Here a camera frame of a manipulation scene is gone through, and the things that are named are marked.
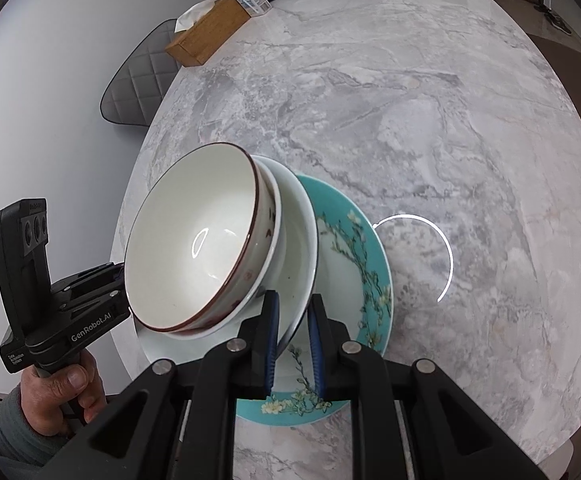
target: tissue box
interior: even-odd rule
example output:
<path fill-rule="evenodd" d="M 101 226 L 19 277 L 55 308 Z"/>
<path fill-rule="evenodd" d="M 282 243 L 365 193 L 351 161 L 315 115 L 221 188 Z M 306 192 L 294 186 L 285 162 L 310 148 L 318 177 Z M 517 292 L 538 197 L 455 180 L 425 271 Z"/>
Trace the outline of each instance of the tissue box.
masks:
<path fill-rule="evenodd" d="M 203 65 L 249 19 L 237 0 L 218 0 L 208 14 L 179 33 L 166 51 L 184 66 Z"/>

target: human hand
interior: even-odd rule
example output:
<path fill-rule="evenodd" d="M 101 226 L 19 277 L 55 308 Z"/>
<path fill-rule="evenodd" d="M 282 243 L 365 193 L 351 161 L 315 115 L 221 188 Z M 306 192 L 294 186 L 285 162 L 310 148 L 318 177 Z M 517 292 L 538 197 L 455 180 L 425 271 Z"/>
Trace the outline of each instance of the human hand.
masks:
<path fill-rule="evenodd" d="M 60 406 L 77 397 L 84 420 L 91 422 L 106 406 L 104 385 L 97 363 L 88 350 L 80 353 L 80 364 L 70 365 L 49 377 L 39 377 L 34 366 L 22 373 L 22 411 L 30 426 L 45 436 L 71 433 Z"/>

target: round table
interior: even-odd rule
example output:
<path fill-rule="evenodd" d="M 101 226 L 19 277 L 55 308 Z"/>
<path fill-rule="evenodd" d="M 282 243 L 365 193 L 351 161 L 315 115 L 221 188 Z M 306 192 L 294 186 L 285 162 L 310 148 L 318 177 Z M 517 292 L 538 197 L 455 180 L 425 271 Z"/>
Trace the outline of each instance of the round table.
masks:
<path fill-rule="evenodd" d="M 148 191 L 183 154 L 229 140 L 316 176 L 377 228 L 395 285 L 391 360 L 437 362 L 536 462 L 581 423 L 581 121 L 492 0 L 275 0 L 184 68 L 128 184 L 122 261 Z M 131 320 L 113 330 L 131 377 Z M 238 420 L 235 478 L 347 479 L 350 412 Z"/>

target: chair backrest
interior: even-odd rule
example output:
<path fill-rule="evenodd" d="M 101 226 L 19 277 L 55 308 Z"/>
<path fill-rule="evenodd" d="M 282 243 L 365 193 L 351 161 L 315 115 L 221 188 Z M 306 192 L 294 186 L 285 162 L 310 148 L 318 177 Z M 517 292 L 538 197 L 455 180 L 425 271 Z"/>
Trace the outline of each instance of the chair backrest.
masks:
<path fill-rule="evenodd" d="M 100 104 L 104 119 L 150 126 L 181 66 L 164 51 L 175 37 L 176 21 L 158 25 L 117 70 Z"/>

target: plate with blossom pattern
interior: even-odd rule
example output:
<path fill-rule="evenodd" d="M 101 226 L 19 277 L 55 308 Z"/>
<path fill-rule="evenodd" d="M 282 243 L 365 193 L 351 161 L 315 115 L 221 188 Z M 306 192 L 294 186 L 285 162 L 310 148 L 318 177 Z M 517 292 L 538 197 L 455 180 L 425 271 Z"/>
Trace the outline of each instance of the plate with blossom pattern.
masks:
<path fill-rule="evenodd" d="M 381 241 L 346 195 L 317 178 L 298 178 L 317 218 L 314 292 L 323 297 L 328 317 L 343 322 L 350 336 L 384 354 L 392 326 L 393 282 Z M 332 415 L 345 404 L 317 395 L 304 317 L 277 360 L 271 396 L 264 401 L 239 400 L 237 415 L 269 426 L 297 426 Z"/>

